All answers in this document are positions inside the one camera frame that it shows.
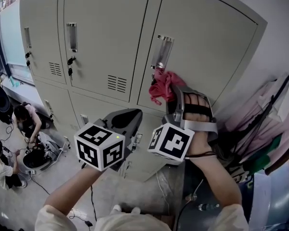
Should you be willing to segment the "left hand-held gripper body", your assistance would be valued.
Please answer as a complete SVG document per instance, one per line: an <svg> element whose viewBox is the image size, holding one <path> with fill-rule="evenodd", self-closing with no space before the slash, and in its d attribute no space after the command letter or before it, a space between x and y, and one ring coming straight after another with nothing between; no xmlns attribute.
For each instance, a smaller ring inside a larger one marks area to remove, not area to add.
<svg viewBox="0 0 289 231"><path fill-rule="evenodd" d="M122 132L122 128L109 128L102 119L86 124L74 135L78 159L98 171L118 171L131 154L128 146L135 136Z"/></svg>

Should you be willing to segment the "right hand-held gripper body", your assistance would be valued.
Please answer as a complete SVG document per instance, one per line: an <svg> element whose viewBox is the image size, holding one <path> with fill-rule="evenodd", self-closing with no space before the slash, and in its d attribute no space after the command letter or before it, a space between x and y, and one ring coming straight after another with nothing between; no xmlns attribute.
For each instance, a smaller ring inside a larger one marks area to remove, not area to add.
<svg viewBox="0 0 289 231"><path fill-rule="evenodd" d="M179 102L167 103L166 114L162 125L153 131L148 151L161 157L182 162L189 159L187 151L196 132L208 134L208 141L218 138L216 120L213 116L209 99L206 95L197 92L209 104L209 108L194 104ZM210 118L209 122L185 120L185 113L198 113ZM202 156L215 155L214 152L204 153Z"/></svg>

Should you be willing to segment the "red wiping cloth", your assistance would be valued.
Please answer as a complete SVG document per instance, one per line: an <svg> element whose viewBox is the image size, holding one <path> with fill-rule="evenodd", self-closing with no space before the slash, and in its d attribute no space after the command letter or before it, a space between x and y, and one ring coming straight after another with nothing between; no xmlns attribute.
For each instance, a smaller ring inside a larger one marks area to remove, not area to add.
<svg viewBox="0 0 289 231"><path fill-rule="evenodd" d="M149 88L150 99L156 105L161 106L162 102L158 98L163 98L166 102L172 102L176 99L176 95L171 86L185 86L186 83L174 72L163 72L156 69L153 74L153 84Z"/></svg>

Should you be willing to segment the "grey metal locker door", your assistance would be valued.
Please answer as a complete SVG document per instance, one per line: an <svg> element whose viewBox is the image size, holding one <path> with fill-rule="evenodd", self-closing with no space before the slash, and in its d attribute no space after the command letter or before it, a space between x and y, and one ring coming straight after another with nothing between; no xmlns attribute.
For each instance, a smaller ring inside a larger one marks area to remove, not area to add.
<svg viewBox="0 0 289 231"><path fill-rule="evenodd" d="M239 0L162 0L138 104L164 110L148 92L164 36L173 41L165 70L207 95L217 110L250 60L247 52L259 21L259 15Z"/></svg>

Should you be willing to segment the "person's left forearm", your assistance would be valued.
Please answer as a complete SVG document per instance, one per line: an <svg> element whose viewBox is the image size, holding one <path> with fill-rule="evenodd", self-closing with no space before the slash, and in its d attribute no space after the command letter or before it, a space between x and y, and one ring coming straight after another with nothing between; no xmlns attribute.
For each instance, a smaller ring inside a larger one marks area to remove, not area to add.
<svg viewBox="0 0 289 231"><path fill-rule="evenodd" d="M68 215L78 200L103 174L93 167L84 167L71 179L51 193L44 205L50 205Z"/></svg>

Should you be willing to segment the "beige metal locker cabinet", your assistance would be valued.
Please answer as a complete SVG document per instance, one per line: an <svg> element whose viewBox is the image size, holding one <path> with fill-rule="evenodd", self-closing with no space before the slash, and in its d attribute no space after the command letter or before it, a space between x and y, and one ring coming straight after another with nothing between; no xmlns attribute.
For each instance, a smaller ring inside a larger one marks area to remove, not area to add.
<svg viewBox="0 0 289 231"><path fill-rule="evenodd" d="M138 104L161 1L20 0L22 40L25 51L32 52L34 84L56 129L66 139L73 142L86 122L110 112L142 110L141 142L120 168L122 177L140 182L169 163L147 151L153 129L161 125L165 105L163 111L157 111ZM267 26L259 17L245 69ZM172 39L163 36L161 41L153 71L157 67L165 70L171 51ZM76 60L69 76L67 61L72 56Z"/></svg>

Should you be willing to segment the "clear plastic sheet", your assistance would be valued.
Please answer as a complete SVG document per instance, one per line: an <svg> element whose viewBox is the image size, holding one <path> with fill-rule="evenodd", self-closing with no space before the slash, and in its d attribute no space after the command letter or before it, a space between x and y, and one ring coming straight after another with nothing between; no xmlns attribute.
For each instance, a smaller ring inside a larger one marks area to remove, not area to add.
<svg viewBox="0 0 289 231"><path fill-rule="evenodd" d="M165 165L155 176L164 203L163 213L176 216L182 201L184 167Z"/></svg>

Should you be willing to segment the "white black patterned bag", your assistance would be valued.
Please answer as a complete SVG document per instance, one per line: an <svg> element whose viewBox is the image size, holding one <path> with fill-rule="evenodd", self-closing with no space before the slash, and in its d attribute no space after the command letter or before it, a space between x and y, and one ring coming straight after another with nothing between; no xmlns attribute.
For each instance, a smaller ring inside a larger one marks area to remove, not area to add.
<svg viewBox="0 0 289 231"><path fill-rule="evenodd" d="M236 183L244 183L251 179L250 171L244 169L243 164L239 164L233 167L227 167L226 170Z"/></svg>

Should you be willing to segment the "clear plastic bottle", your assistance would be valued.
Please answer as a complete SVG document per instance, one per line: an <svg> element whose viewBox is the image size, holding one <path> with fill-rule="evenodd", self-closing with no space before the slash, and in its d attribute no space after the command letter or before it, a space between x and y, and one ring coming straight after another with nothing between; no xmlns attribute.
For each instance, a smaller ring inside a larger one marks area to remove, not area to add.
<svg viewBox="0 0 289 231"><path fill-rule="evenodd" d="M211 211L219 208L219 204L200 204L198 206L199 211Z"/></svg>

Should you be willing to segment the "brown wooden slatted platform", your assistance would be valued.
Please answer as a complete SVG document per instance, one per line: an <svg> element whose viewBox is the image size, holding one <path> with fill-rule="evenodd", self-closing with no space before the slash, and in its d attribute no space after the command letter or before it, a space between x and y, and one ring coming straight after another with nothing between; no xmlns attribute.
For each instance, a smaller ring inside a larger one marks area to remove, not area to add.
<svg viewBox="0 0 289 231"><path fill-rule="evenodd" d="M159 220L167 224L169 228L173 230L175 224L175 216L161 215Z"/></svg>

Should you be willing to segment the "green hanging garment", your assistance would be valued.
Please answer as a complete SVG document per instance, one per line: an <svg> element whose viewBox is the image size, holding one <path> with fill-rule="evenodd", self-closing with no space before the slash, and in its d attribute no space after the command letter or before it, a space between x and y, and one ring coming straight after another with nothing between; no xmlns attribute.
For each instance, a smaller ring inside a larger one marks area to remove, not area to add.
<svg viewBox="0 0 289 231"><path fill-rule="evenodd" d="M269 153L275 151L280 144L282 134L277 135L267 146L260 149L244 163L244 170L250 175L260 171L270 163Z"/></svg>

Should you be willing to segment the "teal plastic object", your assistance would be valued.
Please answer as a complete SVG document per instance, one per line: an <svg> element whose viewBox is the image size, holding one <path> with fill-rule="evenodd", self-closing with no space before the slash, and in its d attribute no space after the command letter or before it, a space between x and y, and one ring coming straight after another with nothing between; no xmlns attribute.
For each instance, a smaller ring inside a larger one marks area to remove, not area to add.
<svg viewBox="0 0 289 231"><path fill-rule="evenodd" d="M23 85L23 83L17 79L14 79L12 76L9 77L9 80L13 87L19 87L20 85Z"/></svg>

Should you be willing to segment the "black office chair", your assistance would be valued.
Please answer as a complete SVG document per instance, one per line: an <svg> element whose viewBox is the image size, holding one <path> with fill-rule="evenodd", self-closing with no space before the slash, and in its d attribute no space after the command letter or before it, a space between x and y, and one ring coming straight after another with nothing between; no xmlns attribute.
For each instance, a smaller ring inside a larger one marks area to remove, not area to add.
<svg viewBox="0 0 289 231"><path fill-rule="evenodd" d="M13 105L9 96L0 86L0 121L6 124L12 123Z"/></svg>

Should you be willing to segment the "blue grey metal bin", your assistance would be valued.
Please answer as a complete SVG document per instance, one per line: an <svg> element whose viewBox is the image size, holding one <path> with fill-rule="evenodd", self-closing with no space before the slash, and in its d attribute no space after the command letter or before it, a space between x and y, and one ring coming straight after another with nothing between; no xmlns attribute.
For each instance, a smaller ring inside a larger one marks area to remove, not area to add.
<svg viewBox="0 0 289 231"><path fill-rule="evenodd" d="M254 175L249 231L289 231L289 163Z"/></svg>

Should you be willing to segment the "dark framed glass window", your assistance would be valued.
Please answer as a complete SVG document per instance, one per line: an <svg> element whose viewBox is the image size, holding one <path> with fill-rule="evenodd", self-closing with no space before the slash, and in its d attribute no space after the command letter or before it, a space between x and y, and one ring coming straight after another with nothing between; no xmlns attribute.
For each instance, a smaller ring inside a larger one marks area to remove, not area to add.
<svg viewBox="0 0 289 231"><path fill-rule="evenodd" d="M20 0L0 0L0 74L33 84L20 27Z"/></svg>

